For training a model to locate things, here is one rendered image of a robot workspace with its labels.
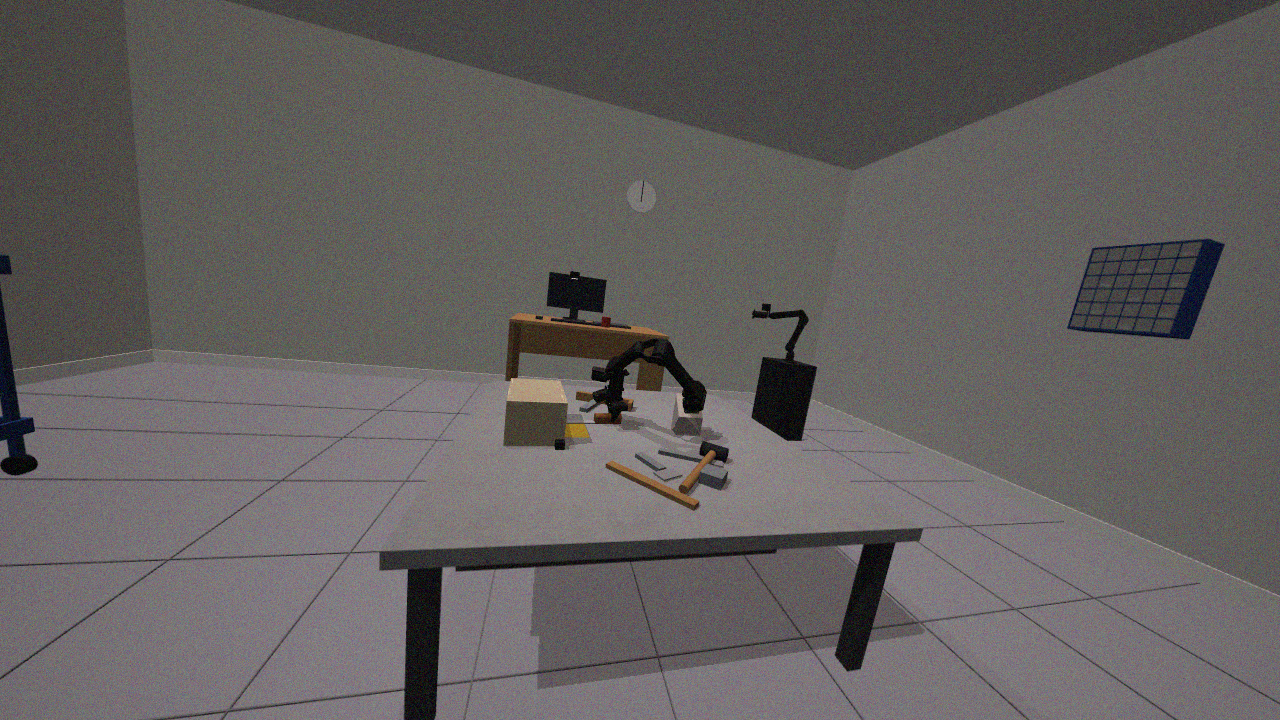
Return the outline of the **brown cylinder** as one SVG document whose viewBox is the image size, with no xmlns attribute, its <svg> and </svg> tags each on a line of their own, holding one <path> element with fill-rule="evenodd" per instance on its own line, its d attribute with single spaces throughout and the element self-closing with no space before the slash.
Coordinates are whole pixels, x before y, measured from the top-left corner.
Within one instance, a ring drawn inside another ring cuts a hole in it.
<svg viewBox="0 0 1280 720">
<path fill-rule="evenodd" d="M 593 421 L 566 420 L 566 424 L 621 424 L 621 419 L 622 419 L 621 413 L 614 421 L 611 421 L 611 413 L 595 413 Z"/>
</svg>

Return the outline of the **tan l-shaped wooden stick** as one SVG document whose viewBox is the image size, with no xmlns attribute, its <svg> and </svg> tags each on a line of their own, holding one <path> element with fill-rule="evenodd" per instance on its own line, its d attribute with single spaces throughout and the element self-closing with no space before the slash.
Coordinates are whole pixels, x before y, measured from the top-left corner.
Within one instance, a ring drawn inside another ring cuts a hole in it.
<svg viewBox="0 0 1280 720">
<path fill-rule="evenodd" d="M 589 402 L 589 401 L 591 401 L 591 400 L 593 400 L 593 393 L 589 393 L 589 392 L 582 392 L 582 391 L 577 391 L 577 392 L 576 392 L 576 400 L 581 400 L 581 401 L 588 401 L 588 402 Z M 605 400 L 604 400 L 604 401 L 605 401 Z M 604 401 L 602 401 L 600 404 L 604 404 Z M 623 401 L 620 401 L 620 402 L 625 402 L 625 404 L 627 404 L 627 406 L 628 406 L 628 413 L 631 413 L 631 410 L 632 410 L 632 407 L 634 407 L 634 398 L 623 398 Z"/>
</svg>

